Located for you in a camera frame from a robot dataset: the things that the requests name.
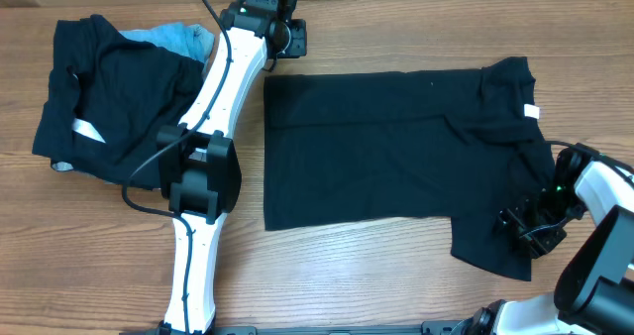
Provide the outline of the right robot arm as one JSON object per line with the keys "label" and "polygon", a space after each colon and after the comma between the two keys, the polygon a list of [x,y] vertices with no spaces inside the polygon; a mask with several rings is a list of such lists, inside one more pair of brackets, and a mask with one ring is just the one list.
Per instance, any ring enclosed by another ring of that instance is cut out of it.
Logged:
{"label": "right robot arm", "polygon": [[633,168],[583,144],[561,143],[552,183],[498,224],[533,258],[589,214],[594,231],[565,267],[554,291],[498,300],[457,323],[455,334],[630,334],[633,331]]}

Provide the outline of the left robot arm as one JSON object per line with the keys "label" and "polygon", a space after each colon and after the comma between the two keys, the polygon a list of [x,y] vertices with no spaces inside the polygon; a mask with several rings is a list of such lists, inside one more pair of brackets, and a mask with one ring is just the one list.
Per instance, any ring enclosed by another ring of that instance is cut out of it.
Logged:
{"label": "left robot arm", "polygon": [[172,291],[159,334],[210,334],[214,277],[223,224],[242,174],[234,145],[253,82],[281,58],[306,54],[297,0],[236,0],[217,18],[217,51],[191,107],[158,132],[160,191],[175,231]]}

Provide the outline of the black t-shirt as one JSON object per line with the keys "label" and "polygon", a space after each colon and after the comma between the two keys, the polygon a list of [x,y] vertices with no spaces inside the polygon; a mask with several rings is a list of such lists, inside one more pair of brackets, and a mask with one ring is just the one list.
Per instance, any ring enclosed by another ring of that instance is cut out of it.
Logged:
{"label": "black t-shirt", "polygon": [[266,228],[446,216],[455,258],[529,280],[530,257],[498,216],[554,174],[525,112],[534,86],[524,57],[476,69],[268,77]]}

